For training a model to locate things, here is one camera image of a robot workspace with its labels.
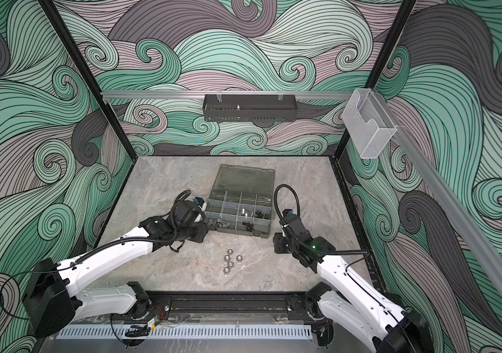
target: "red wire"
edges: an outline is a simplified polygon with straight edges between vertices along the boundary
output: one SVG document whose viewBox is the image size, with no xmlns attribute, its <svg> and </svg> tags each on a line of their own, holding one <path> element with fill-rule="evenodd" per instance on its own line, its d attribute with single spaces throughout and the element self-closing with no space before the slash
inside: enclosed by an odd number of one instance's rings
<svg viewBox="0 0 502 353">
<path fill-rule="evenodd" d="M 159 310 L 161 310 L 161 318 L 159 320 L 162 320 L 164 318 L 164 311 L 161 309 L 161 307 L 151 307 L 151 309 L 159 309 Z"/>
</svg>

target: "vented metal strip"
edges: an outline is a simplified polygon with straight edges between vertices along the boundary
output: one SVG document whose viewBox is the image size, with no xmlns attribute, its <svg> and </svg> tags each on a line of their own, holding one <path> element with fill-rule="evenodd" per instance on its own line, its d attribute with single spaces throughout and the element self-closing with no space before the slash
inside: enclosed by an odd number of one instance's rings
<svg viewBox="0 0 502 353">
<path fill-rule="evenodd" d="M 121 339 L 132 325 L 116 325 L 114 330 Z M 108 339 L 114 334 L 109 325 L 67 325 L 57 339 Z M 202 325 L 180 324 L 174 327 L 158 325 L 146 337 L 138 339 L 308 339 L 312 340 L 309 325 Z"/>
</svg>

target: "gray marble surface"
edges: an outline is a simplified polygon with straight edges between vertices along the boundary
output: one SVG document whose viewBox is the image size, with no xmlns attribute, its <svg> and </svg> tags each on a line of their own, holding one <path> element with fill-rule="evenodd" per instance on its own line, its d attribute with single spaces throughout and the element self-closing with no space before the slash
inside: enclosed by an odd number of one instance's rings
<svg viewBox="0 0 502 353">
<path fill-rule="evenodd" d="M 166 213 L 181 191 L 207 199 L 220 164 L 275 170 L 275 187 L 285 183 L 300 197 L 302 221 L 313 237 L 323 236 L 338 250 L 359 249 L 345 203 L 328 158 L 324 157 L 141 157 L 129 177 L 100 244 L 127 233 L 147 217 Z M 281 208 L 295 208 L 290 191 L 279 195 Z M 290 254 L 275 254 L 268 239 L 209 232 L 203 244 L 187 241 L 180 253 L 161 248 L 136 258 L 98 279 L 91 287 L 138 281 L 145 290 L 308 290 L 321 277 Z M 243 262 L 223 274 L 228 249 Z M 353 261 L 358 256 L 347 257 Z M 352 266 L 370 278 L 364 261 Z"/>
</svg>

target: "plastic compartment box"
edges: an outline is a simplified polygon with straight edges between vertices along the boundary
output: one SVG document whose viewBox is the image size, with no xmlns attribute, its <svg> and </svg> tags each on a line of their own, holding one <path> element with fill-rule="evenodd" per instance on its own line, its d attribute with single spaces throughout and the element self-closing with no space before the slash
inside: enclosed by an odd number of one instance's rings
<svg viewBox="0 0 502 353">
<path fill-rule="evenodd" d="M 268 238 L 274 188 L 274 169 L 222 164 L 207 201 L 206 222 L 223 223 L 219 232 Z M 268 218 L 257 217 L 257 211 Z M 248 224 L 253 224 L 252 231 Z"/>
</svg>

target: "black metal frame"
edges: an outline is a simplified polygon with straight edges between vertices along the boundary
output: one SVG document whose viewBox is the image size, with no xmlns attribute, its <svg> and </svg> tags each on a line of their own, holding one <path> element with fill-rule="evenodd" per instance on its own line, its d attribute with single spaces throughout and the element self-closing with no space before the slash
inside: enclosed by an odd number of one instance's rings
<svg viewBox="0 0 502 353">
<path fill-rule="evenodd" d="M 86 86 L 90 89 L 92 95 L 94 95 L 94 98 L 96 99 L 96 102 L 100 106 L 100 109 L 102 110 L 102 112 L 106 116 L 106 119 L 114 129 L 116 135 L 118 135 L 118 138 L 123 147 L 126 149 L 129 158 L 135 161 L 137 159 L 137 154 L 135 153 L 134 147 L 131 145 L 131 142 L 126 136 L 126 133 L 121 128 L 118 117 L 115 115 L 111 105 L 104 102 L 104 100 L 102 99 L 101 95 L 102 89 L 98 85 L 98 82 L 94 78 L 94 75 L 92 75 L 92 73 L 90 72 L 90 69 L 86 64 L 86 60 L 84 60 L 83 56 L 80 54 L 78 46 L 76 45 L 76 42 L 72 38 L 69 29 L 64 24 L 61 14 L 59 14 L 59 11 L 57 11 L 55 3 L 52 0 L 39 0 L 39 4 L 41 5 L 41 8 L 43 9 L 47 18 L 49 18 L 49 22 L 53 26 L 55 32 L 57 32 L 59 39 L 63 43 L 67 52 L 69 53 L 72 61 L 75 63 L 79 74 L 86 82 Z"/>
<path fill-rule="evenodd" d="M 333 323 L 332 319 L 314 320 L 306 309 L 306 292 L 161 292 L 147 291 L 151 300 L 149 315 L 144 319 L 162 317 L 162 320 L 185 322 L 199 320 L 198 314 L 264 314 L 273 321 L 303 321 L 316 327 Z M 127 324 L 143 323 L 128 316 L 114 315 L 114 320 Z"/>
<path fill-rule="evenodd" d="M 114 213 L 115 205 L 118 204 L 121 193 L 123 192 L 123 189 L 126 187 L 127 181 L 129 180 L 129 176 L 131 175 L 131 172 L 134 170 L 136 163 L 137 163 L 137 159 L 134 159 L 131 163 L 131 166 L 129 167 L 129 171 L 127 172 L 125 179 L 123 180 L 123 183 L 121 184 L 121 187 L 119 188 L 118 194 L 115 197 L 115 200 L 111 205 L 110 213 L 108 214 L 106 220 L 104 221 L 104 223 L 102 224 L 102 227 L 100 228 L 100 233 L 98 235 L 98 238 L 96 239 L 96 242 L 94 242 L 94 245 L 92 245 L 92 249 L 98 247 L 98 243 L 100 243 L 100 239 L 102 238 L 102 234 L 104 234 L 104 230 L 106 229 L 106 226 L 108 225 L 108 222 L 110 221 L 110 216 L 112 215 L 112 213 Z"/>
<path fill-rule="evenodd" d="M 388 59 L 394 48 L 396 47 L 396 43 L 402 33 L 404 25 L 406 24 L 408 17 L 411 14 L 413 6 L 416 0 L 403 0 L 401 7 L 394 19 L 392 27 L 388 33 L 388 36 L 385 40 L 384 45 L 382 46 L 382 50 L 378 55 L 376 63 L 374 65 L 371 74 L 369 75 L 367 82 L 365 84 L 365 88 L 374 88 L 380 77 L 385 65 L 388 62 Z M 116 135 L 120 139 L 120 142 L 125 147 L 128 156 L 132 159 L 132 166 L 124 180 L 123 185 L 114 201 L 111 212 L 115 208 L 115 205 L 124 189 L 124 186 L 129 178 L 130 173 L 133 170 L 135 162 L 137 161 L 137 154 L 134 151 L 133 146 L 131 145 L 127 135 L 123 131 L 120 126 L 118 117 L 115 115 L 114 110 L 111 105 L 104 102 L 101 95 L 101 89 L 99 87 L 98 82 L 90 72 L 86 61 L 83 56 L 80 54 L 78 50 L 78 46 L 76 45 L 74 39 L 72 38 L 68 28 L 64 24 L 61 15 L 57 11 L 55 4 L 52 0 L 39 0 L 39 4 L 43 8 L 46 16 L 49 18 L 49 21 L 57 35 L 61 39 L 63 45 L 68 51 L 71 59 L 75 63 L 79 74 L 81 74 L 82 78 L 86 82 L 87 87 L 90 89 L 92 94 L 94 95 L 96 101 L 98 102 L 100 109 L 106 116 L 106 119 L 113 127 Z M 345 182 L 345 178 L 343 176 L 343 172 L 341 167 L 339 166 L 339 159 L 343 152 L 345 151 L 345 147 L 350 139 L 350 135 L 348 131 L 345 131 L 335 153 L 333 155 L 325 155 L 331 161 L 331 166 L 333 172 L 335 174 L 337 183 L 339 184 L 339 188 L 341 190 L 341 194 L 343 196 L 343 201 L 345 202 L 345 206 L 347 208 L 347 212 L 349 214 L 349 218 L 351 219 L 351 223 L 353 224 L 353 228 L 357 235 L 357 239 L 359 241 L 359 245 L 361 249 L 371 250 L 371 245 L 368 241 L 368 237 L 365 233 L 364 226 L 360 217 L 357 213 L 356 207 L 354 205 L 351 194 L 348 190 L 348 187 Z M 109 221 L 109 217 L 104 222 L 100 234 L 103 233 L 106 228 L 107 222 Z M 94 247 L 98 245 L 99 238 L 94 244 Z M 374 288 L 379 290 L 382 293 L 386 293 L 386 286 L 382 279 L 382 275 L 374 258 L 367 257 L 367 267 L 369 270 L 369 274 L 371 276 L 371 280 L 373 282 Z M 326 325 L 330 320 L 324 321 L 313 321 L 311 317 L 304 317 L 304 311 L 299 310 L 288 310 L 288 306 L 295 306 L 297 302 L 304 302 L 305 292 L 148 292 L 149 296 L 153 303 L 157 303 L 162 306 L 163 316 L 165 319 L 170 319 L 171 315 L 176 314 L 187 314 L 190 313 L 205 313 L 205 312 L 215 312 L 215 313 L 224 313 L 228 312 L 237 312 L 237 313 L 248 313 L 248 314 L 279 314 L 281 320 L 302 320 L 305 324 L 312 324 L 312 328 Z M 182 306 L 182 304 L 186 305 L 188 302 L 198 303 L 198 305 L 191 304 L 190 306 Z M 164 307 L 169 306 L 170 310 L 165 311 Z M 152 309 L 154 314 L 160 314 L 161 312 L 153 307 Z M 124 320 L 125 318 L 120 318 L 119 316 L 114 317 L 115 320 Z M 41 346 L 43 345 L 44 339 L 40 339 L 35 344 L 33 349 L 34 352 L 39 351 Z"/>
<path fill-rule="evenodd" d="M 371 243 L 368 240 L 367 233 L 364 231 L 364 225 L 361 221 L 359 214 L 357 213 L 355 203 L 353 202 L 353 197 L 351 197 L 351 193 L 349 193 L 349 189 L 347 184 L 345 183 L 345 178 L 343 177 L 343 172 L 341 171 L 341 167 L 338 164 L 338 161 L 335 157 L 329 157 L 331 162 L 331 167 L 333 168 L 333 173 L 335 174 L 335 178 L 337 179 L 337 184 L 339 185 L 339 189 L 341 190 L 341 194 L 343 195 L 343 201 L 345 202 L 345 207 L 347 208 L 347 213 L 349 214 L 349 219 L 351 220 L 351 224 L 353 225 L 353 229 L 355 230 L 355 235 L 357 240 L 359 241 L 359 246 L 363 250 L 369 250 L 372 252 Z M 368 273 L 371 276 L 372 286 L 381 293 L 388 293 L 388 289 L 386 284 L 384 283 L 384 279 L 378 268 L 378 264 L 374 256 L 368 256 L 366 259 Z"/>
</svg>

